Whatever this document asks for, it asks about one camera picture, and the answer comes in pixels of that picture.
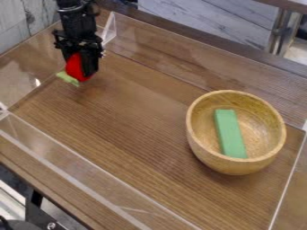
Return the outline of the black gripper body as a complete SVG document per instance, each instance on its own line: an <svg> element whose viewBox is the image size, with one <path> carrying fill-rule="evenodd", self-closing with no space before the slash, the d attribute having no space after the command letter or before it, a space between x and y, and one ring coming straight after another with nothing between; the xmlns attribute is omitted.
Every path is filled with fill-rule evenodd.
<svg viewBox="0 0 307 230"><path fill-rule="evenodd" d="M77 47L82 49L102 49L102 38L97 35L95 17L101 14L94 7L70 7L58 10L63 29L54 30L55 47Z"/></svg>

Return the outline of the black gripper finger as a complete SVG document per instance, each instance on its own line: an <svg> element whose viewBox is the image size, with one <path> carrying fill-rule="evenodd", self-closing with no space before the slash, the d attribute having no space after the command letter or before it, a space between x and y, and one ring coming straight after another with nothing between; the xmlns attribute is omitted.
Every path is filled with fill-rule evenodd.
<svg viewBox="0 0 307 230"><path fill-rule="evenodd" d="M63 47L62 48L65 59L69 60L70 57L78 52L77 47Z"/></svg>
<svg viewBox="0 0 307 230"><path fill-rule="evenodd" d="M99 59L102 58L102 49L82 49L81 57L83 76L91 77L99 71Z"/></svg>

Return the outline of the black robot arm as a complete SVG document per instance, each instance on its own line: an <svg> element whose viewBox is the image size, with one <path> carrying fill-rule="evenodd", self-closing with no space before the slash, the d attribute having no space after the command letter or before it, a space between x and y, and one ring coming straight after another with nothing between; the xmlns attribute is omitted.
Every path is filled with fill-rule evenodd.
<svg viewBox="0 0 307 230"><path fill-rule="evenodd" d="M66 59L66 72L86 82L99 71L102 37L97 34L101 10L95 0L57 0L63 29L54 30L55 47Z"/></svg>

